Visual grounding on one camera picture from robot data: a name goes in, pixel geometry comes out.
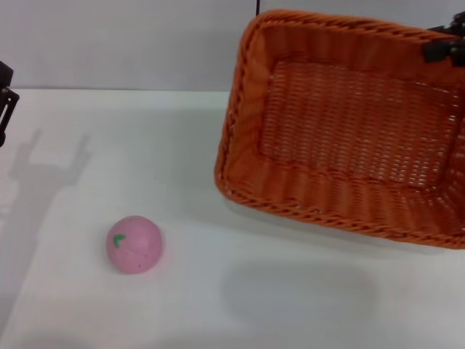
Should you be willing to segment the pink toy peach ball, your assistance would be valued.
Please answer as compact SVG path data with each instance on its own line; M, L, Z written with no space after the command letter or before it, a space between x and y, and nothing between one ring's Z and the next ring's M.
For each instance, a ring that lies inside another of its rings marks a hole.
M106 252L113 266L125 274L150 270L163 254L161 229L148 218L128 216L108 231Z

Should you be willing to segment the orange woven plastic basket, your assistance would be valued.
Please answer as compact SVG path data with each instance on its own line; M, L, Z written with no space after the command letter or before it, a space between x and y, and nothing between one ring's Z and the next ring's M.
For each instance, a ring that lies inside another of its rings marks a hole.
M465 67L455 35L274 9L243 33L214 169L231 201L301 222L465 249Z

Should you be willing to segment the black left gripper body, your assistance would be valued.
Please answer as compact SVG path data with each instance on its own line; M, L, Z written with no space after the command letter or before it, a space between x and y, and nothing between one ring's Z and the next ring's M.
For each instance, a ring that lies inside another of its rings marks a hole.
M10 86L13 74L13 69L0 61L0 89Z

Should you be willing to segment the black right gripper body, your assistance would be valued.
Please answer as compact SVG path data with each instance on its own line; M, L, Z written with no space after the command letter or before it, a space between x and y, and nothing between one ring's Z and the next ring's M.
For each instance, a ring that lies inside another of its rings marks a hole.
M450 24L450 32L459 37L459 39L452 44L452 48L450 49L450 57L453 61L453 65L465 67L465 11L453 17L453 21Z

